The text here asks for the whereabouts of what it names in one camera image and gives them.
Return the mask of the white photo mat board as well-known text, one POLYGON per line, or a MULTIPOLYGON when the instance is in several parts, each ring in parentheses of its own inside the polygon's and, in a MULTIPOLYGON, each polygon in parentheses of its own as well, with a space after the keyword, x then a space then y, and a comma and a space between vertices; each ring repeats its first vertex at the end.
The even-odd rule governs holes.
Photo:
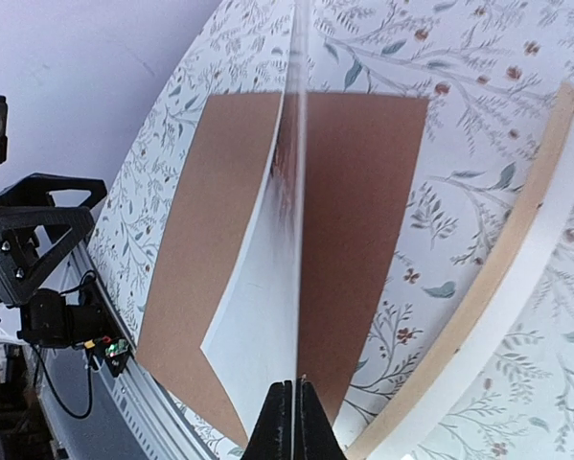
POLYGON ((574 459, 574 109, 550 129, 561 156, 484 346, 376 458, 574 459))

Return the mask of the photo with white border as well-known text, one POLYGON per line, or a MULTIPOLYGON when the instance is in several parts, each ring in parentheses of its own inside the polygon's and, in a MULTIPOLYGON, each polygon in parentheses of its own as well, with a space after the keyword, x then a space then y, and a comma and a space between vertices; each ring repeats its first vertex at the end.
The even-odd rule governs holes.
POLYGON ((293 380, 307 140, 309 9, 294 4, 286 87, 235 267, 200 349, 250 436, 268 387, 293 380))

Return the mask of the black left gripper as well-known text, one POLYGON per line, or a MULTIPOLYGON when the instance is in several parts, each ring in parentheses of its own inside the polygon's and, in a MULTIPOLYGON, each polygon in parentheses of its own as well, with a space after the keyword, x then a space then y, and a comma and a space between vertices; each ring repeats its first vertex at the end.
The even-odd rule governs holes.
POLYGON ((39 172, 0 192, 0 303, 29 302, 93 228, 89 209, 106 196, 101 179, 39 172))

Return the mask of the light wooden picture frame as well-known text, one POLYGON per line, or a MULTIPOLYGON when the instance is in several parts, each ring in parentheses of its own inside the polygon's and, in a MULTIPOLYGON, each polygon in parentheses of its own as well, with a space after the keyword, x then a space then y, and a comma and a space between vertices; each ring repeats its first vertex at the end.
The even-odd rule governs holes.
POLYGON ((527 181, 489 259, 398 394, 349 459, 402 459, 479 374, 531 296, 574 204, 574 85, 562 84, 527 181))

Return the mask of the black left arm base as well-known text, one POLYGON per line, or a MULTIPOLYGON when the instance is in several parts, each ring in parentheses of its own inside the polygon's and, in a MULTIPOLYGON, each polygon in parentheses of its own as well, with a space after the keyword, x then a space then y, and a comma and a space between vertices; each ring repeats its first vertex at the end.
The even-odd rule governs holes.
POLYGON ((70 305, 55 290, 38 290, 19 308, 21 330, 16 336, 41 348, 84 349, 114 378, 120 376, 130 358, 128 340, 94 286, 84 287, 78 300, 78 305, 70 305))

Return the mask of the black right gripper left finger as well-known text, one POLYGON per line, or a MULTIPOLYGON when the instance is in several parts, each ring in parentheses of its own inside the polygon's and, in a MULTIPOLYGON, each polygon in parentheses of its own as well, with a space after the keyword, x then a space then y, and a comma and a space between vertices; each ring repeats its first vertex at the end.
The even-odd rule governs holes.
POLYGON ((242 460, 289 460, 292 454, 292 381, 272 383, 241 457, 242 460))

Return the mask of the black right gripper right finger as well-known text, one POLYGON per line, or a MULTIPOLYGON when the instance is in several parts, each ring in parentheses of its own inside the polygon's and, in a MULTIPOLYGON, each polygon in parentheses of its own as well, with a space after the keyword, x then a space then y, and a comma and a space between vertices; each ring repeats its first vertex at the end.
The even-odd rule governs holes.
POLYGON ((294 452, 296 460, 346 460, 312 383, 295 385, 294 452))

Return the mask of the brown backing board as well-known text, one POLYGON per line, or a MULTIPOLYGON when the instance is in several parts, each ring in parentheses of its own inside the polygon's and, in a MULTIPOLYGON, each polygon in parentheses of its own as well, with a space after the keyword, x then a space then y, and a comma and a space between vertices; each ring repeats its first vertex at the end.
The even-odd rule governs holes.
MULTIPOLYGON (((384 290, 425 126, 424 98, 308 94, 297 371, 334 421, 384 290)), ((281 94, 212 96, 185 160, 136 358, 238 444, 235 409, 200 349, 264 176, 281 94)))

